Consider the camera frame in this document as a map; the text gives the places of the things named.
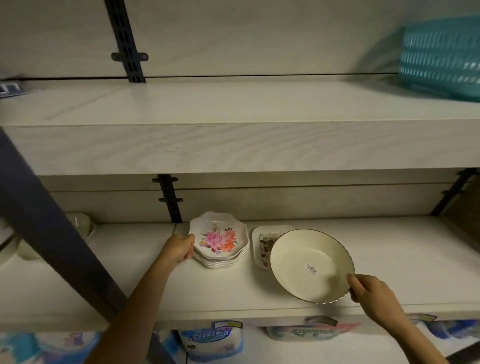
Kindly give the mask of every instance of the orange flower print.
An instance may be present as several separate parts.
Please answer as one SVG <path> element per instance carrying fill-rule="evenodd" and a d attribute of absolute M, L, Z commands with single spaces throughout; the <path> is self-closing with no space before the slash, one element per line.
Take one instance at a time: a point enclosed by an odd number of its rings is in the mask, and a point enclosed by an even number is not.
<path fill-rule="evenodd" d="M 227 230 L 224 235 L 225 241 L 228 243 L 234 243 L 237 240 L 234 230 Z"/>
<path fill-rule="evenodd" d="M 235 249 L 235 244 L 233 241 L 227 240 L 225 244 L 222 245 L 222 252 L 231 252 L 233 249 Z"/>

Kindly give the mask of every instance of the person's right hand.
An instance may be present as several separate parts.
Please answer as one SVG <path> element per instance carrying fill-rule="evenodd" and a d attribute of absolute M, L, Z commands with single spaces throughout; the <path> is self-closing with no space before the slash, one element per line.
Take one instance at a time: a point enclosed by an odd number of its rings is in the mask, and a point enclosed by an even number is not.
<path fill-rule="evenodd" d="M 395 336 L 411 323 L 393 291 L 377 277 L 347 274 L 350 296 L 360 303 L 366 315 Z"/>

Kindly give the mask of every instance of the plastic basket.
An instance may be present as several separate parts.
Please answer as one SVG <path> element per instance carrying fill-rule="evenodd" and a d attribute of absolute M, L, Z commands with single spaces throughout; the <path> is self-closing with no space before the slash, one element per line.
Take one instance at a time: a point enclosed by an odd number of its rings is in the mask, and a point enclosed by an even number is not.
<path fill-rule="evenodd" d="M 400 77 L 411 88 L 480 102 L 480 15 L 407 25 Z"/>

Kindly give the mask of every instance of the hand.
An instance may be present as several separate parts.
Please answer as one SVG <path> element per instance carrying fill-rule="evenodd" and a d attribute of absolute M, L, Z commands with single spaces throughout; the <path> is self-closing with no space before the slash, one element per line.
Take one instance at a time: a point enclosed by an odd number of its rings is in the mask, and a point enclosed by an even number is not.
<path fill-rule="evenodd" d="M 178 234 L 173 234 L 165 242 L 165 245 L 158 255 L 158 260 L 170 265 L 173 269 L 178 263 L 190 259 L 193 256 L 194 242 L 195 235 L 193 234 L 190 234 L 186 238 Z"/>
<path fill-rule="evenodd" d="M 360 303 L 366 315 L 390 335 L 399 335 L 411 326 L 410 319 L 387 284 L 377 277 L 347 274 L 350 296 Z"/>

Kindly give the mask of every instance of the floral plate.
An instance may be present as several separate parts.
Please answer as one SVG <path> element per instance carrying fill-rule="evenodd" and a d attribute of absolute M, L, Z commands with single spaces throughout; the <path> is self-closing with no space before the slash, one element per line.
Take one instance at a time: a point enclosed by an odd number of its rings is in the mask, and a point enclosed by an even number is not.
<path fill-rule="evenodd" d="M 205 212 L 190 222 L 189 233 L 196 252 L 210 260 L 235 259 L 250 243 L 247 226 L 230 214 Z"/>

